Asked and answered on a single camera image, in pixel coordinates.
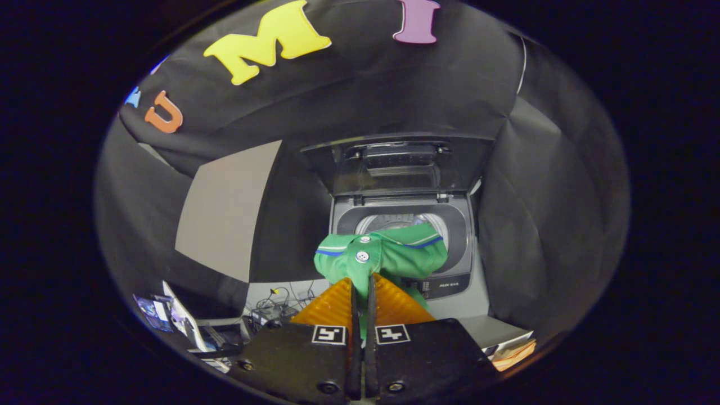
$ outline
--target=blue stripe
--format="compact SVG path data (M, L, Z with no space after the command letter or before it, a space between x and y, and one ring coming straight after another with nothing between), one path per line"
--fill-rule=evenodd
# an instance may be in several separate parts
M425 242L424 244L421 244L421 245L415 245L415 246L413 246L413 245L405 245L405 246L411 247L411 248L413 248L413 249L422 249L423 247L430 246L431 244L434 244L435 242L441 241L441 240L443 240L443 237L442 237L442 236L438 236L437 238L435 238L435 239L433 239L433 240L431 240L431 241L427 241L427 242Z
M334 257L340 256L344 252L345 252L344 250L340 251L340 252L328 252L326 250L316 250L315 251L315 253L324 254L325 256L334 256Z

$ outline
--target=foam letter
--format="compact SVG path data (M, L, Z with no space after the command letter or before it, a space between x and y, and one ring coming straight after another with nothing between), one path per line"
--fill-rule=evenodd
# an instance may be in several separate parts
M275 41L282 45L280 56L293 59L327 48L330 38L321 37L312 27L302 7L305 0L296 0L267 12L260 19L258 35L229 34L209 46L204 56L216 57L233 75L231 82L240 85L260 73L258 66L249 66L242 58L265 66L275 65Z
M433 13L440 4L430 0L398 0L402 3L402 29L393 39L402 43L434 43Z
M155 97L155 104L160 105L167 110L170 113L171 119L169 121L165 121L160 115L158 115L157 112L155 112L155 107L150 107L148 112L145 114L145 121L153 124L155 128L163 131L164 133L175 132L180 125L182 125L182 112L180 109L165 95L165 90Z

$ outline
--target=washing machine drum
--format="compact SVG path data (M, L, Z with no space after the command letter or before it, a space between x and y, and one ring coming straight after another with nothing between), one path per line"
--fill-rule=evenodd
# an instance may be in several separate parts
M379 214L368 215L362 218L355 227L355 234L364 235L376 231L384 231L385 229L405 228L408 226L418 225L421 223L430 223L433 228L443 237L445 249L450 250L450 235L448 227L443 218L433 213L422 214Z

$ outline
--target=washing machine control panel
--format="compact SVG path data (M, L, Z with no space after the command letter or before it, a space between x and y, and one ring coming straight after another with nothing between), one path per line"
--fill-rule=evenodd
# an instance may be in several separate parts
M470 286L470 274L448 277L428 278L424 280L402 279L405 287L415 288L426 300L443 298L459 294Z

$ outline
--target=washing machine lid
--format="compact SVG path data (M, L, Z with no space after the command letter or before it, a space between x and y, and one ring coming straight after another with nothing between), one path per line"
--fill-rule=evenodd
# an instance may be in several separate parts
M493 139L480 135L388 133L300 150L333 196L466 192L480 178Z

